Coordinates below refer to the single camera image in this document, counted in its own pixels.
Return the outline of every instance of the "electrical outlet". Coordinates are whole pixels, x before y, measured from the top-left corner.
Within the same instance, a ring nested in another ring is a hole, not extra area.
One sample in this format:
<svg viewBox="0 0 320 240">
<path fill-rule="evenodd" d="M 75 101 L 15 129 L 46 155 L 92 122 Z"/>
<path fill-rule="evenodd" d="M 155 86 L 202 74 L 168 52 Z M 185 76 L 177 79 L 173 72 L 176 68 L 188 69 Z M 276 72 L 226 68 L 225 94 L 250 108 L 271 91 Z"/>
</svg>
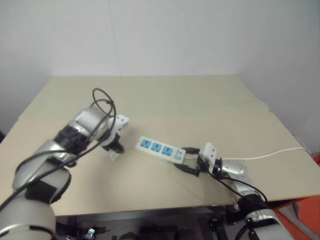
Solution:
<svg viewBox="0 0 320 240">
<path fill-rule="evenodd" d="M 173 149 L 171 147 L 164 146 L 163 150 L 162 150 L 162 154 L 167 155 L 167 156 L 171 156 L 172 150 Z"/>
<path fill-rule="evenodd" d="M 156 152 L 160 152 L 161 148 L 162 148 L 161 144 L 154 142 L 152 144 L 151 150 L 156 151 Z"/>
<path fill-rule="evenodd" d="M 151 145 L 151 141 L 150 140 L 147 140 L 147 139 L 143 139 L 140 146 L 143 147 L 143 148 L 146 148 L 148 149 Z"/>
<path fill-rule="evenodd" d="M 144 153 L 150 154 L 153 157 L 168 160 L 177 164 L 182 164 L 186 155 L 186 150 L 184 149 L 171 146 L 157 140 L 152 140 L 145 136 L 140 137 L 135 148 Z"/>
</svg>

